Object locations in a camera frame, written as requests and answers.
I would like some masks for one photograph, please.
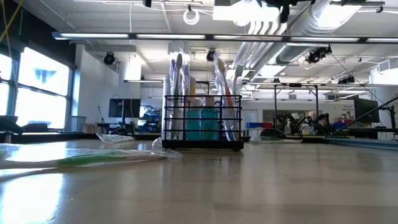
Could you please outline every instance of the wall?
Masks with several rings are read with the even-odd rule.
[[[386,85],[398,85],[398,68],[392,70],[385,70],[382,73],[379,73],[377,68],[371,70],[371,74],[369,80],[371,84],[386,84]],[[379,102],[379,106],[386,103],[387,101],[393,99],[393,97],[398,95],[398,88],[373,88],[371,90],[374,95],[372,96],[372,100],[377,100]],[[396,124],[398,124],[398,100],[395,100],[390,105],[395,106],[395,120]],[[391,117],[387,111],[379,111],[380,121],[382,125],[391,128]],[[392,139],[394,135],[392,133],[387,133],[382,139]]]
[[[101,122],[98,107],[106,123],[120,121],[121,118],[109,118],[110,98],[139,98],[139,83],[124,83],[126,64],[119,66],[119,73],[87,53],[83,45],[76,48],[76,65],[72,115],[86,116],[86,123]]]

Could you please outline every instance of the table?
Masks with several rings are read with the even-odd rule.
[[[245,144],[182,160],[0,170],[0,223],[396,223],[396,160],[359,147]]]

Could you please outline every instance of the plastic wrapper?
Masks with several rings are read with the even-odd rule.
[[[69,149],[57,146],[0,144],[0,169],[73,167],[104,162],[181,159],[173,150]]]
[[[97,134],[97,137],[105,143],[124,143],[135,141],[130,136],[120,136],[118,134]]]
[[[170,61],[170,93],[173,96],[178,96],[180,94],[181,90],[181,73],[177,71],[176,68],[176,61],[175,59],[172,59]],[[172,99],[170,102],[171,106],[178,106],[178,98]],[[170,111],[170,117],[171,118],[179,118],[180,116],[180,110],[178,108],[174,108]],[[170,120],[170,125],[169,127],[171,129],[179,129],[180,127],[180,121],[179,120]],[[168,133],[167,138],[168,139],[178,139],[179,137],[179,132],[178,131],[171,131]]]
[[[290,140],[262,136],[253,136],[249,140],[249,143],[251,144],[298,144],[301,142],[302,140]]]
[[[226,95],[222,100],[223,106],[234,106],[234,103],[231,97],[231,92],[228,87],[228,82],[226,80],[227,68],[224,64],[224,61],[221,59],[221,55],[219,52],[214,54],[214,64],[215,64],[215,85],[218,90],[218,93],[221,95]],[[236,111],[233,108],[224,108],[223,109],[223,118],[236,118]],[[224,128],[226,131],[236,130],[238,127],[238,123],[232,120],[224,120]],[[229,141],[236,141],[239,137],[239,133],[226,132],[226,137]]]

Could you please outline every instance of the computer monitor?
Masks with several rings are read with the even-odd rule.
[[[374,100],[354,99],[355,119],[373,110],[374,108],[377,108],[378,106],[379,103]],[[379,123],[379,110],[369,113],[367,116],[364,116],[358,121],[363,123]]]
[[[140,99],[110,99],[110,118],[139,118]]]

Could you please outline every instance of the cable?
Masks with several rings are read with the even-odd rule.
[[[155,11],[163,11],[163,12],[170,12],[170,11],[186,11],[186,9],[155,9],[155,8],[145,7],[145,6],[143,6],[143,5],[140,5],[140,6],[146,8],[146,9],[155,10]]]
[[[132,99],[130,99],[130,112],[131,112],[131,121],[132,121],[132,117],[134,117],[134,116],[132,115]]]
[[[210,13],[207,13],[207,12],[205,12],[205,11],[203,11],[203,10],[198,10],[198,12],[201,12],[201,13],[203,13],[203,14],[206,14],[206,15],[212,16],[212,14],[210,14]]]
[[[131,4],[130,11],[129,11],[130,32],[132,31],[132,28],[131,28],[131,9],[132,9],[132,7],[133,7],[133,4]]]
[[[184,22],[185,22],[186,24],[188,24],[188,25],[195,25],[195,24],[197,24],[197,23],[199,22],[199,18],[200,18],[199,12],[198,12],[196,9],[192,9],[192,12],[195,13],[195,17],[194,17],[193,19],[188,19],[188,13],[189,13],[189,12],[190,12],[189,10],[186,10],[186,11],[184,12],[184,15],[183,15]]]
[[[24,0],[20,0],[17,9],[15,10],[15,12],[13,13],[13,15],[11,16],[10,22],[6,25],[5,30],[3,31],[3,33],[0,36],[0,42],[2,41],[2,39],[4,38],[4,35],[6,35],[6,33],[8,32],[8,30],[10,29],[12,22],[14,22],[15,17],[18,14],[19,9],[22,6],[22,3],[24,2]]]
[[[4,19],[4,26],[7,27],[6,7],[5,7],[4,4],[5,4],[4,0],[2,0],[2,18]],[[5,30],[5,33],[6,33],[6,39],[7,39],[7,45],[8,45],[8,54],[10,55],[10,58],[12,58],[10,38],[8,36],[8,30]]]
[[[2,0],[2,16],[4,19],[4,26],[7,27],[7,18],[6,18],[6,7],[5,7],[5,2],[4,0]],[[7,47],[8,47],[8,54],[10,55],[10,58],[12,60],[12,53],[11,53],[11,44],[10,44],[10,40],[9,40],[9,35],[8,35],[8,30],[4,30],[6,33],[6,39],[7,39]],[[17,80],[17,72],[16,72],[16,68],[15,66],[11,66],[12,67],[12,76],[14,77],[14,84],[15,84],[15,88],[16,91],[18,92],[18,80]]]

